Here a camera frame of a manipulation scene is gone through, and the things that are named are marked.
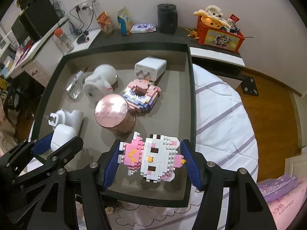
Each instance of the red box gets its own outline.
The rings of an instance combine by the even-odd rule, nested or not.
[[[199,37],[198,43],[200,45],[223,48],[235,53],[238,53],[242,42],[245,40],[241,31],[238,31],[238,35],[236,35],[220,29],[205,26],[201,21],[201,16],[198,17],[196,30],[197,36]]]

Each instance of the white bedding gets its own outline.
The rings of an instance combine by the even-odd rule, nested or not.
[[[196,91],[196,151],[224,169],[245,167],[257,180],[258,149],[239,94],[221,79],[193,64]],[[218,230],[225,228],[228,189],[224,189]],[[203,193],[192,186],[187,208],[159,208],[122,202],[109,214],[113,230],[189,230]]]

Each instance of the pink bag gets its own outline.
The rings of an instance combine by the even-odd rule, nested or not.
[[[268,203],[277,230],[285,230],[297,215],[303,202],[307,180],[303,180],[289,193]]]

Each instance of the blue gripper pad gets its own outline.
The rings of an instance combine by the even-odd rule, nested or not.
[[[186,160],[185,168],[189,178],[199,191],[204,190],[203,182],[205,179],[205,163],[206,160],[201,153],[192,149],[189,140],[183,140],[180,144],[180,153]]]
[[[44,154],[47,150],[50,149],[50,144],[53,136],[53,132],[50,134],[46,135],[42,139],[40,139],[38,142],[34,144],[34,147],[32,149],[32,152],[34,155],[41,155]]]
[[[100,164],[98,183],[104,190],[107,190],[113,184],[117,169],[119,167],[118,155],[123,151],[119,150],[120,140],[116,139],[108,152],[102,153],[98,159]]]

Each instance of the yellow plush toy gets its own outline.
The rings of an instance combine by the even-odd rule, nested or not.
[[[210,16],[204,10],[200,9],[193,13],[195,16],[201,16],[201,21],[205,26],[213,27],[220,29],[221,27],[225,27],[228,30],[231,28],[230,25],[223,20],[220,20],[217,16]]]

